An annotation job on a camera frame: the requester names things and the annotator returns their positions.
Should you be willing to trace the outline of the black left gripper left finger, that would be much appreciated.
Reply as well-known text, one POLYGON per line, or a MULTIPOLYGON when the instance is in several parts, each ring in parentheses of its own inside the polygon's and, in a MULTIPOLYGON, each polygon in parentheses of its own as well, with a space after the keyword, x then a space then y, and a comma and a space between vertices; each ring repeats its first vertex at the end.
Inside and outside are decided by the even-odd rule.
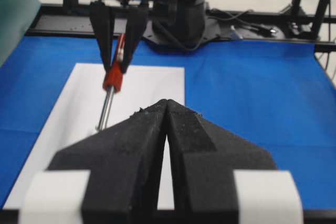
POLYGON ((160 100, 59 150, 32 180, 20 223, 148 223, 156 211, 165 111, 160 100))

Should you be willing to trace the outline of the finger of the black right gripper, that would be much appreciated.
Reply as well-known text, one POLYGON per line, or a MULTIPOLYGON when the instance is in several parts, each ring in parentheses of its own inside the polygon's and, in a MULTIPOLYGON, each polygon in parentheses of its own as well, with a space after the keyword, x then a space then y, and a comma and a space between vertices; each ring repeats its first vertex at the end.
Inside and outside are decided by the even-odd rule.
POLYGON ((109 72, 115 15, 103 2, 91 2, 90 7, 89 19, 100 49, 100 57, 105 71, 109 72))
POLYGON ((124 54, 121 62, 121 72, 126 73, 133 59, 133 54, 138 46, 148 23, 149 9, 147 6, 129 8, 122 18, 127 20, 125 27, 124 54))

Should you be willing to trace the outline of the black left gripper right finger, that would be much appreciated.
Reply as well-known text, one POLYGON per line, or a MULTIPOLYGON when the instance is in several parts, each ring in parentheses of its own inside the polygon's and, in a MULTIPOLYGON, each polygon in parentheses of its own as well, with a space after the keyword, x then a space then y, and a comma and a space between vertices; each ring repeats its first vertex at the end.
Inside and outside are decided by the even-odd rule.
POLYGON ((291 173, 270 153, 168 100, 175 210, 187 223, 302 223, 291 173))

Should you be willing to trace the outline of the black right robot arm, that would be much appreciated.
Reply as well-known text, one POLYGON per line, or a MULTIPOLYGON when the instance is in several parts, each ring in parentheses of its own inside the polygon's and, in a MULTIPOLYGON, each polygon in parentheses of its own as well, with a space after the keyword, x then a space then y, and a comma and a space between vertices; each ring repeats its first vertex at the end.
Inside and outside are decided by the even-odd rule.
POLYGON ((116 18, 127 21, 122 72, 142 38, 193 51, 221 33, 206 0, 63 0, 63 7, 68 13, 89 16, 105 71, 112 67, 116 18))

